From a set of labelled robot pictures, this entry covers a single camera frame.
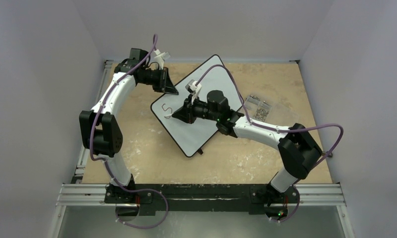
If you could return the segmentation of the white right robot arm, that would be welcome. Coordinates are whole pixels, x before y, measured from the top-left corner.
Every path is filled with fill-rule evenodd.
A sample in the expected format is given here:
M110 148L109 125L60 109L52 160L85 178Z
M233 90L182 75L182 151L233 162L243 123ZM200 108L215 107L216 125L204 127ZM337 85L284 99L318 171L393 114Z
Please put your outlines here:
M321 148L303 125L252 124L243 113L230 108L228 99L220 90L210 91L205 102L189 95L171 117L188 124L193 124L198 118L215 121L218 131L224 135L250 139L276 149L283 168L266 189L268 198L274 202L284 198L287 189L295 182L305 179L322 155Z

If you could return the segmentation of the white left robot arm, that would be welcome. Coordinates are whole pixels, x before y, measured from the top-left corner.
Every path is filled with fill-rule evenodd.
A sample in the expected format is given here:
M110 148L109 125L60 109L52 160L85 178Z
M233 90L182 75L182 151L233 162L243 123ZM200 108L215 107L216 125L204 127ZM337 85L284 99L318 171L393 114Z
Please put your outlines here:
M119 187L117 197L124 203L135 199L136 189L132 173L120 154L123 134L117 114L139 84L149 85L158 93L179 94L170 79L169 69L164 66L169 58L168 52L157 49L148 52L132 48L130 56L115 67L112 81L99 102L91 110L79 114L83 146L89 150L92 161L104 164L110 184Z

